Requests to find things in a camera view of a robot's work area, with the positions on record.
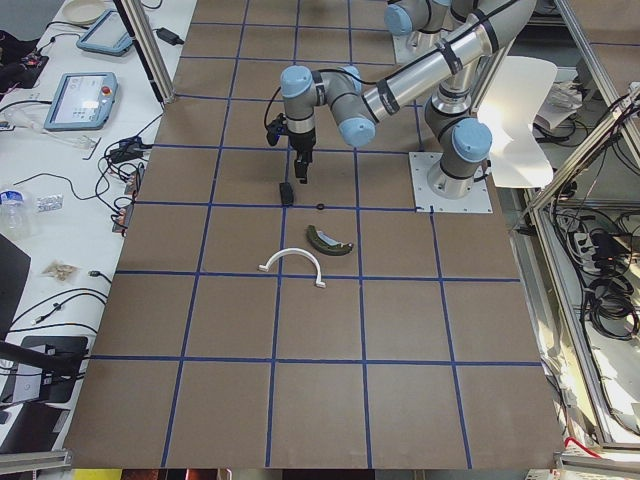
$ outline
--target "grid square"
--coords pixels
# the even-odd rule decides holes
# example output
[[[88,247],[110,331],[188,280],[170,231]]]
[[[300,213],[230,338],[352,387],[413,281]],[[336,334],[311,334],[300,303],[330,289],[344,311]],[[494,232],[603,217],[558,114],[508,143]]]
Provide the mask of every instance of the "grid square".
[[[279,205],[286,155],[280,151],[224,150],[215,191],[216,203]]]
[[[612,0],[605,4],[606,7],[602,5],[598,8],[597,4],[570,0],[569,5],[589,43],[638,44],[640,5],[637,2]]]
[[[251,0],[247,23],[293,27],[297,14],[298,9],[292,8],[291,0]]]
[[[191,24],[182,56],[234,58],[238,53],[241,31],[240,25]]]
[[[562,436],[540,367],[459,367],[458,378],[473,468],[552,468]]]
[[[267,132],[264,130],[263,119],[267,109],[267,102],[250,102],[244,100],[232,100],[229,107],[229,118],[224,134],[225,147],[261,148],[269,150]],[[271,106],[268,121],[273,120],[278,113],[284,111],[281,103]],[[287,147],[287,138],[280,138],[278,148]],[[286,153],[281,152],[283,161]]]
[[[354,30],[351,45],[354,62],[395,63],[393,38],[387,31]]]
[[[436,213],[434,221],[445,277],[518,278],[500,213]]]
[[[293,162],[289,179],[294,185],[296,205],[350,206],[356,204],[356,179],[353,153],[315,152],[309,166],[309,183],[294,180]]]
[[[235,60],[183,58],[174,78],[178,95],[229,96]]]
[[[348,27],[348,2],[323,0],[322,2],[300,2],[298,23],[306,27]]]
[[[116,275],[92,353],[179,356],[193,281],[182,275]]]
[[[136,205],[118,269],[194,272],[206,216],[206,207]]]
[[[359,365],[278,364],[271,467],[366,468],[363,405]]]
[[[187,353],[271,357],[275,306],[275,278],[200,277]]]
[[[448,282],[445,290],[456,360],[540,360],[522,285]]]
[[[353,243],[353,251],[340,257],[332,257],[317,252],[311,247],[306,237],[307,227],[315,225],[330,238],[343,243]],[[309,250],[316,255],[322,267],[323,275],[357,275],[358,274],[358,232],[356,215],[349,210],[316,210],[310,208],[288,209],[285,247],[298,247]],[[283,272],[315,275],[315,267],[306,258],[290,256],[284,260]]]
[[[433,232],[426,215],[360,213],[362,268],[369,276],[437,276]]]
[[[262,465],[269,370],[269,364],[187,362],[167,468]]]
[[[293,58],[295,29],[292,27],[247,26],[242,37],[242,58],[268,58],[289,60]]]
[[[191,22],[242,23],[248,1],[250,0],[199,1]]]
[[[226,100],[182,97],[165,107],[156,143],[178,146],[220,145]]]
[[[353,147],[347,145],[336,127],[329,107],[322,106],[315,109],[317,149],[344,150],[351,152]]]
[[[280,85],[280,74],[291,65],[291,62],[271,62],[266,60],[239,60],[236,82],[233,88],[234,98],[260,98],[269,100]],[[282,110],[282,105],[275,103],[273,116]]]
[[[361,207],[415,208],[408,155],[358,153]]]
[[[218,150],[154,147],[138,200],[209,202]]]
[[[376,468],[467,467],[451,367],[369,365],[367,376]]]
[[[348,30],[299,28],[296,59],[350,63]]]
[[[386,2],[372,0],[349,0],[351,3],[351,28],[385,30],[384,11]]]
[[[65,439],[74,468],[158,468],[177,372],[178,362],[91,360]]]
[[[366,281],[367,358],[451,360],[437,282]]]
[[[316,288],[311,279],[283,279],[278,358],[362,358],[359,290],[357,280]]]
[[[258,273],[258,265],[280,250],[281,224],[279,208],[214,207],[204,271]]]

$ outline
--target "power adapter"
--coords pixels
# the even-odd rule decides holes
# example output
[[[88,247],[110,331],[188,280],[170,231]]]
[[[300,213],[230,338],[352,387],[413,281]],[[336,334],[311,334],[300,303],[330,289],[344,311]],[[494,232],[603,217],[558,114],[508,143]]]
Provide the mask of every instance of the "power adapter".
[[[168,30],[164,27],[156,30],[156,35],[160,40],[164,40],[169,45],[183,45],[184,40],[180,38],[180,36],[176,33],[173,33],[171,30]]]

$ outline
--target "metal base plate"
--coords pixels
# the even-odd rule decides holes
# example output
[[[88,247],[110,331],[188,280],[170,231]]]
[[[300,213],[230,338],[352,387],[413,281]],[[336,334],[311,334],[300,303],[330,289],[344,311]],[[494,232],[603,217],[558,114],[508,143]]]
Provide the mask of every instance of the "metal base plate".
[[[457,200],[443,198],[431,190],[427,183],[427,173],[431,166],[440,160],[441,156],[440,152],[409,153],[416,211],[424,213],[429,213],[431,210],[446,213],[493,213],[487,184],[484,180],[474,183],[469,194]],[[476,177],[480,175],[482,175],[482,169],[478,167]]]
[[[396,55],[396,63],[399,65],[409,63],[429,50],[426,42],[421,42],[417,47],[410,46],[409,37],[409,35],[403,37],[393,36],[393,51]]]

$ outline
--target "small black object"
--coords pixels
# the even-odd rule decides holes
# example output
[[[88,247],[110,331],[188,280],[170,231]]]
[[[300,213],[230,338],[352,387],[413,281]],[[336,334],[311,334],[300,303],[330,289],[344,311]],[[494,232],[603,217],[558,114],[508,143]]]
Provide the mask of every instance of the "small black object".
[[[169,45],[183,45],[184,40],[180,38],[177,33],[173,33],[171,30],[166,28],[159,28],[156,30],[156,35],[160,40],[164,40]]]
[[[278,114],[269,125],[267,125],[267,143],[275,147],[280,140],[280,135],[288,135],[286,119],[283,113]]]
[[[289,182],[282,182],[280,184],[280,202],[283,207],[290,207],[293,205],[293,187]]]

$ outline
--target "gray floor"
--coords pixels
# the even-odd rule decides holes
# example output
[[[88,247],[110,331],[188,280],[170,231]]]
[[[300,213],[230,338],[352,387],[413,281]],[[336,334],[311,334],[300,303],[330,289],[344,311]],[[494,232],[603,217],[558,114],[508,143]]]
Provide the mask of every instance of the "gray floor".
[[[20,40],[40,38],[63,0],[0,0],[0,30]]]

